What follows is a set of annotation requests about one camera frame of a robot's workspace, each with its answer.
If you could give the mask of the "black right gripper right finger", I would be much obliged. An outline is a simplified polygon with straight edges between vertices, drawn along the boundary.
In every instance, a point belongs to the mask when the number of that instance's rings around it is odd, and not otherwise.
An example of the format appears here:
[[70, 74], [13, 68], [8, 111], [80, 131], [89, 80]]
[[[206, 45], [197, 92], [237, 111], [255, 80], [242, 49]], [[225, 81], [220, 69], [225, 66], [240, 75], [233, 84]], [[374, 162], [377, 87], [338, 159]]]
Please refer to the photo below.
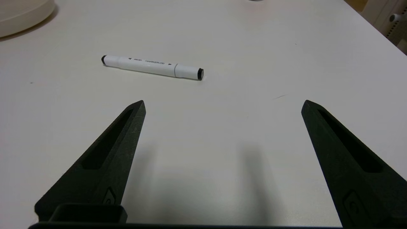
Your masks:
[[301, 115], [342, 226], [406, 228], [406, 180], [323, 106]]

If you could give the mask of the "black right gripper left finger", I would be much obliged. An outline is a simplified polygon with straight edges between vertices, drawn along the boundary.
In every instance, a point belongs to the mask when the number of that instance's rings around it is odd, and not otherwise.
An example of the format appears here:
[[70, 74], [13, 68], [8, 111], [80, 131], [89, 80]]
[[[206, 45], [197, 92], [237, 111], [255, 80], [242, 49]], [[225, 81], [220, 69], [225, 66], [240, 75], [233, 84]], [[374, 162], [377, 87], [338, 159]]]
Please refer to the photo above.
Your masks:
[[39, 221], [62, 204], [120, 204], [146, 116], [144, 101], [129, 105], [37, 201]]

